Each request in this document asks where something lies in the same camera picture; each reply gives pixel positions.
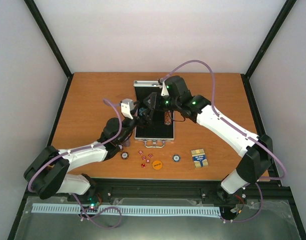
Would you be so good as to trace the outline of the aluminium poker case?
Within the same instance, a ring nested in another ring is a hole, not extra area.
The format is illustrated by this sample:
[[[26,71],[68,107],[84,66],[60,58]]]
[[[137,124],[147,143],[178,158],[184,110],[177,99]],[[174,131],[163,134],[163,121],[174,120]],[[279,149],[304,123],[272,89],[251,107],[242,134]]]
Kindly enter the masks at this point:
[[[151,112],[143,104],[143,99],[150,93],[157,93],[161,96],[162,87],[156,80],[136,80],[133,83],[135,90],[136,101],[139,102],[137,108],[137,115],[139,115],[139,109],[145,108],[143,115],[150,115],[152,117],[152,124],[147,127],[136,127],[135,140],[142,141],[147,148],[163,148],[166,142],[174,141],[174,123],[171,125],[164,124],[164,111]]]

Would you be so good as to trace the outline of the red poker chip stack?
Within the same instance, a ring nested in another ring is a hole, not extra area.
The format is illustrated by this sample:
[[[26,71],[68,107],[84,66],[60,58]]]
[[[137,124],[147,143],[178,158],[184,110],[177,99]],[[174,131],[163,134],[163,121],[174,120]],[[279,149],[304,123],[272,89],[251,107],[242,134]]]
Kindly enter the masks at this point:
[[[172,119],[171,119],[171,113],[170,112],[165,112],[164,114],[164,124],[167,126],[172,124]]]

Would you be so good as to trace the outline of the blue poker chip stack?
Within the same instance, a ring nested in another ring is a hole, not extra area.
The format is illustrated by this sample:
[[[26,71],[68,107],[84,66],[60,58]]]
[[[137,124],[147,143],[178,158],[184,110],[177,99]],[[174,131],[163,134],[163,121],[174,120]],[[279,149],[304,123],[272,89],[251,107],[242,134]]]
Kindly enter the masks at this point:
[[[146,109],[145,109],[144,107],[140,108],[140,109],[139,109],[139,115],[142,116],[142,115],[144,114],[145,110],[146,110]]]
[[[174,162],[179,162],[180,159],[181,159],[181,157],[180,157],[180,155],[175,154],[175,155],[172,157],[172,159],[173,159]]]

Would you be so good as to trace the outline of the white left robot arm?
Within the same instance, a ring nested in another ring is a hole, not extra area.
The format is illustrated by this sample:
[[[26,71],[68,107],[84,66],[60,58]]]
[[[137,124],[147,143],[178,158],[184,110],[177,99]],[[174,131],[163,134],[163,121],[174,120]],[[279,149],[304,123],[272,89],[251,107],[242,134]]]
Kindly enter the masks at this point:
[[[114,117],[107,121],[100,138],[91,144],[68,150],[51,145],[44,148],[24,173],[28,190],[42,200],[68,193],[92,201],[97,195],[92,179],[85,173],[73,175],[70,171],[111,159],[121,151],[136,127],[151,123],[150,116]]]

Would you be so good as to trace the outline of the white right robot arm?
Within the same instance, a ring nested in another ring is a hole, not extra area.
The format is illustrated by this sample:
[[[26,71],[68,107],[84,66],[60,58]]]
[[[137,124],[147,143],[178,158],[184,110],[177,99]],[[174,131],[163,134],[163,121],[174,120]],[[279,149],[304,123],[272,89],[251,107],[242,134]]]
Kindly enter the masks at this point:
[[[236,169],[220,184],[219,193],[232,195],[247,184],[256,183],[273,163],[272,139],[268,135],[258,136],[239,126],[222,114],[202,95],[193,96],[185,80],[172,76],[160,81],[160,93],[152,92],[143,99],[149,112],[177,111],[184,118],[212,131],[241,157]]]

